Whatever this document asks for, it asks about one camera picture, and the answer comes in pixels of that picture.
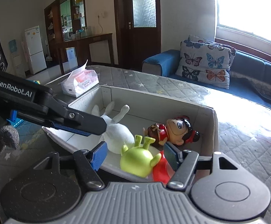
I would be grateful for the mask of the red crab toy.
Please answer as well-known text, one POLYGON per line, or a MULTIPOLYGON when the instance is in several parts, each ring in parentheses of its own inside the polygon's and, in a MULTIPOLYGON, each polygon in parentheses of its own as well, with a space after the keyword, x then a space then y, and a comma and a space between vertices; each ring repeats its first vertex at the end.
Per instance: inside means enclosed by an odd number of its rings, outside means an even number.
POLYGON ((164 156, 164 151, 161 151, 161 159, 156 166, 154 166, 152 175, 155 182, 161 182, 167 185, 175 171, 172 169, 164 156))

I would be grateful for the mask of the green alien toy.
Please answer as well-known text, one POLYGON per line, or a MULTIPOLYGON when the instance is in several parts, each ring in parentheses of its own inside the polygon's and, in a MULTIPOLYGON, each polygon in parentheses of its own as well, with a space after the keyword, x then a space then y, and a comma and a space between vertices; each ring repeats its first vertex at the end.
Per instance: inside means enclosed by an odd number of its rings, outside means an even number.
POLYGON ((120 168, 124 172, 146 178, 161 160, 161 153, 153 156, 149 151, 150 145, 156 141, 155 138, 141 135, 135 135, 134 138, 134 146, 131 148, 122 146, 120 168))

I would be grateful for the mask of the red dressed doll figure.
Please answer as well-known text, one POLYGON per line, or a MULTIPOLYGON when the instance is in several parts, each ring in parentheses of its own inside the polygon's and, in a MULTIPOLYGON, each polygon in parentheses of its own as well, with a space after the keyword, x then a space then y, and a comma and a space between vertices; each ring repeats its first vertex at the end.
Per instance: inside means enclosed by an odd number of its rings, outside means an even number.
POLYGON ((199 132, 193 130, 187 116, 168 119, 165 124, 154 123, 147 129, 143 128, 143 134, 155 139, 155 142, 152 143, 155 148, 162 148, 166 142, 182 146, 183 144, 198 142, 200 139, 199 132))

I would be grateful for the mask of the white plush rabbit toy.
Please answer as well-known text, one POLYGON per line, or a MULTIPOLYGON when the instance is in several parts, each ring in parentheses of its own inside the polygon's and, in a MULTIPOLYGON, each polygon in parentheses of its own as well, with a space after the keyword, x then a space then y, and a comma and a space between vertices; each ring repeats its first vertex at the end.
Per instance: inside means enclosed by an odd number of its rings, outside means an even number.
POLYGON ((104 114, 100 115, 99 107, 95 105, 91 114, 100 116, 107 124, 106 131, 101 135, 99 141, 105 141, 110 152, 121 154, 121 149, 124 145, 129 147, 134 144, 134 135, 125 125, 119 123, 129 112, 130 107, 128 105, 124 105, 121 108, 121 111, 114 118, 110 118, 108 115, 112 112, 114 106, 115 102, 110 102, 106 107, 104 114))

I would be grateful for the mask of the tissue pack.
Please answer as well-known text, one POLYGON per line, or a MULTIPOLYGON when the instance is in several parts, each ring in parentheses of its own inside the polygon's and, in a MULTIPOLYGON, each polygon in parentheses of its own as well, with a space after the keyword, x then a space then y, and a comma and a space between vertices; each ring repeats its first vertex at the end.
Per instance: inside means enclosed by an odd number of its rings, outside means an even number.
POLYGON ((86 69, 87 62, 71 72, 69 77, 61 82, 62 92, 68 96, 78 98, 94 86, 99 84, 95 70, 86 69))

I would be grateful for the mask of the white refrigerator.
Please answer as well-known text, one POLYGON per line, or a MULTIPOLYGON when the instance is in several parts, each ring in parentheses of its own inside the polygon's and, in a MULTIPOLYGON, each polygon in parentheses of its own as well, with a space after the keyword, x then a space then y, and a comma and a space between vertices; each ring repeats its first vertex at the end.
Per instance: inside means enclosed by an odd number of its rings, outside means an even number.
POLYGON ((27 50, 27 62, 32 75, 47 68, 43 46, 41 41, 40 27, 35 26, 24 31, 27 50))

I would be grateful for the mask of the dark wooden cabinet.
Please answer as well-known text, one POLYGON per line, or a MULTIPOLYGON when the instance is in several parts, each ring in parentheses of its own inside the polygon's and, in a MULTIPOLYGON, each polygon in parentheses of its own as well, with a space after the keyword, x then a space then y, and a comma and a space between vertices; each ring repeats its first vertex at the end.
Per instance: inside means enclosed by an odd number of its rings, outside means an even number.
POLYGON ((74 48, 77 65, 86 61, 90 65, 115 66, 113 34, 89 31, 86 15, 86 0, 55 0, 44 9, 48 51, 64 75, 64 63, 68 62, 68 48, 74 48), (90 45, 108 42, 110 63, 95 62, 91 58, 90 45))

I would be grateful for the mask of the butterfly print pillow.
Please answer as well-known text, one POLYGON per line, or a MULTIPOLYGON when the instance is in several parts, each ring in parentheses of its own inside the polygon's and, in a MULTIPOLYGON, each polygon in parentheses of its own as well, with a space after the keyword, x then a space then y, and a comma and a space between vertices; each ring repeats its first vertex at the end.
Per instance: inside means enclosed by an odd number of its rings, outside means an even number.
POLYGON ((188 36, 180 43, 180 61, 176 75, 195 82, 229 89, 230 70, 236 49, 188 36))

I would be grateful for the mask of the blue sofa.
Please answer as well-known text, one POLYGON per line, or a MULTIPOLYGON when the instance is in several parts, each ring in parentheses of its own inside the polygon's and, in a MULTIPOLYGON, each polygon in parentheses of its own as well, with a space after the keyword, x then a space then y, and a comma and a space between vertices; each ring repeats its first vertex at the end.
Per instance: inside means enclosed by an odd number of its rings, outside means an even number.
POLYGON ((145 59, 142 71, 230 93, 271 109, 270 62, 238 52, 230 69, 190 67, 201 61, 201 57, 168 50, 145 59))

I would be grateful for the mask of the dark wooden door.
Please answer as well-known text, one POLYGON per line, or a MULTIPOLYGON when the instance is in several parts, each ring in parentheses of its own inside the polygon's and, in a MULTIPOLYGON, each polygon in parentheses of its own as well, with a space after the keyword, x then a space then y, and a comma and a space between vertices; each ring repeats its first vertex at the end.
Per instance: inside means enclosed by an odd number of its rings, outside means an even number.
POLYGON ((114 10, 119 66, 141 70, 161 52, 160 0, 114 0, 114 10))

